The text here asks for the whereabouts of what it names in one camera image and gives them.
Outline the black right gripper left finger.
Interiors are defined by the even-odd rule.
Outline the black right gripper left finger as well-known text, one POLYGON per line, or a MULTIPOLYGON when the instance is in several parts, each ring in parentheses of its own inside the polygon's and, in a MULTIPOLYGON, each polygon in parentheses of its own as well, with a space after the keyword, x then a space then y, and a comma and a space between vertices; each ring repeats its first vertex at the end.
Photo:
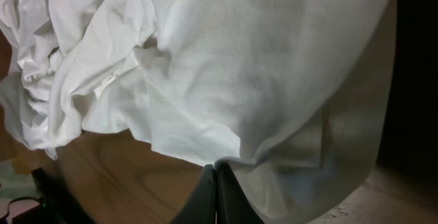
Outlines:
POLYGON ((201 177, 189 199, 170 224, 216 223, 216 171, 211 164, 203 168, 201 177))

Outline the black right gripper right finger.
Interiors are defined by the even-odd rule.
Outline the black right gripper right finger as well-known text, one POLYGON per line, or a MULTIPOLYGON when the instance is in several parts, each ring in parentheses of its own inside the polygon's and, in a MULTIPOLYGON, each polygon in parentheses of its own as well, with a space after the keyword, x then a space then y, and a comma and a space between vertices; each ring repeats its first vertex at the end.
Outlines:
POLYGON ((217 223, 264 224, 251 207, 230 165, 219 164, 216 172, 218 180, 217 223))

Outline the white t-shirt pixel print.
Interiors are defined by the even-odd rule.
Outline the white t-shirt pixel print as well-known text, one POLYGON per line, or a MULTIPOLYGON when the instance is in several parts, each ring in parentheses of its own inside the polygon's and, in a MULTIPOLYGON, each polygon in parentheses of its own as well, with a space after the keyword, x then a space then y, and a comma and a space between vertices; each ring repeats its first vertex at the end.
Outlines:
POLYGON ((376 163, 395 20, 395 0, 1 0, 6 129, 52 159, 127 129, 306 223, 376 163))

